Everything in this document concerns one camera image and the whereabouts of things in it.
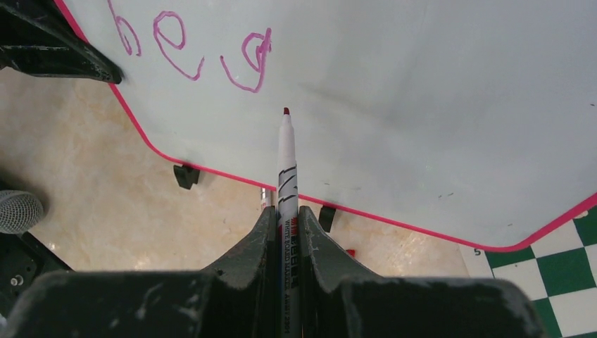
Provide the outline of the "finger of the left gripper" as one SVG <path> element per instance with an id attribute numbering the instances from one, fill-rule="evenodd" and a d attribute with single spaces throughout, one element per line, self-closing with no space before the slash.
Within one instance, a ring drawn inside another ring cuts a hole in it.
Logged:
<path id="1" fill-rule="evenodd" d="M 119 84 L 122 71 L 79 38 L 54 1 L 1 0 L 1 68 Z"/>

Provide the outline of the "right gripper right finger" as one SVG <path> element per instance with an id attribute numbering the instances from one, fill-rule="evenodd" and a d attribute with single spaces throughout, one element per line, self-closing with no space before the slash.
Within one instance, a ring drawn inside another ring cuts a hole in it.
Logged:
<path id="1" fill-rule="evenodd" d="M 305 337 L 361 337 L 363 321 L 352 286 L 378 274 L 357 262 L 321 227 L 311 208 L 298 214 L 301 320 Z"/>

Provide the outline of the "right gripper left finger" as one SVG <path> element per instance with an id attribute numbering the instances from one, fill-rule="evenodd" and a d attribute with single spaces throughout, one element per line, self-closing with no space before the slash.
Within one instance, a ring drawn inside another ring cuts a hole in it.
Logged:
<path id="1" fill-rule="evenodd" d="M 277 334 L 276 211 L 263 209 L 251 231 L 202 273 L 210 275 L 201 337 Z"/>

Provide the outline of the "magenta whiteboard marker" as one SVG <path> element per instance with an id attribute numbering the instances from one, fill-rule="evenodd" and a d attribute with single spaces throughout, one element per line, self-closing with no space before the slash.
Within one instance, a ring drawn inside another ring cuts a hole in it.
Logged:
<path id="1" fill-rule="evenodd" d="M 280 235 L 280 336 L 301 337 L 298 183 L 295 135 L 288 108 L 283 110 L 278 143 L 277 214 Z"/>

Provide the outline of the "pink framed whiteboard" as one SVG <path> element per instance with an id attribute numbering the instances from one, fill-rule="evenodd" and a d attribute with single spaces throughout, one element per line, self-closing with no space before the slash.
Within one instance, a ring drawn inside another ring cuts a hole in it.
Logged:
<path id="1" fill-rule="evenodd" d="M 596 204 L 595 1 L 59 1 L 163 158 L 492 251 Z"/>

